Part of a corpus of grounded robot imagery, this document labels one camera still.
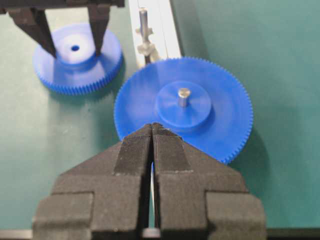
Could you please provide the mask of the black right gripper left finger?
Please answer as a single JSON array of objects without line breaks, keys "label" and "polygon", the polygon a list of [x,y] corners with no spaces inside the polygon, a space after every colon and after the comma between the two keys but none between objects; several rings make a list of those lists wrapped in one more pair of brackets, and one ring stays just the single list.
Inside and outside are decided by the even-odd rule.
[{"label": "black right gripper left finger", "polygon": [[38,204],[35,240],[137,240],[149,222],[152,126],[62,173]]}]

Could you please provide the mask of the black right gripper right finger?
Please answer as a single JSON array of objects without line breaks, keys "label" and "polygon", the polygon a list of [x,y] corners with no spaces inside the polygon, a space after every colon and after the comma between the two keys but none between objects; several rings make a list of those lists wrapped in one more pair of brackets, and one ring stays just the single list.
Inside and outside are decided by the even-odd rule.
[{"label": "black right gripper right finger", "polygon": [[164,240],[265,240],[261,201],[242,175],[152,125],[156,210]]}]

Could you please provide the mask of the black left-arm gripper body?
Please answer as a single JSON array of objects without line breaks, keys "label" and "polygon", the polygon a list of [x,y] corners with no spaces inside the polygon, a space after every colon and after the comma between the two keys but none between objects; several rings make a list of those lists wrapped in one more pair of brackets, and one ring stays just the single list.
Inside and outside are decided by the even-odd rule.
[{"label": "black left-arm gripper body", "polygon": [[0,13],[5,14],[9,9],[36,8],[40,10],[55,8],[87,7],[88,5],[110,5],[123,8],[124,0],[1,0]]}]

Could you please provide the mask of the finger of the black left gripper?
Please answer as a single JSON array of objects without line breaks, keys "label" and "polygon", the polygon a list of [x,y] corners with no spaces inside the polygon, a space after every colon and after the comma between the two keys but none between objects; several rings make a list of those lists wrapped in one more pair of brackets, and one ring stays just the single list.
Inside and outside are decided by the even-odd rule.
[{"label": "finger of the black left gripper", "polygon": [[95,54],[99,56],[101,54],[104,35],[109,23],[110,5],[89,5],[87,10],[95,45]]},{"label": "finger of the black left gripper", "polygon": [[44,10],[23,7],[8,8],[7,12],[14,23],[45,51],[56,57],[56,48]]}]

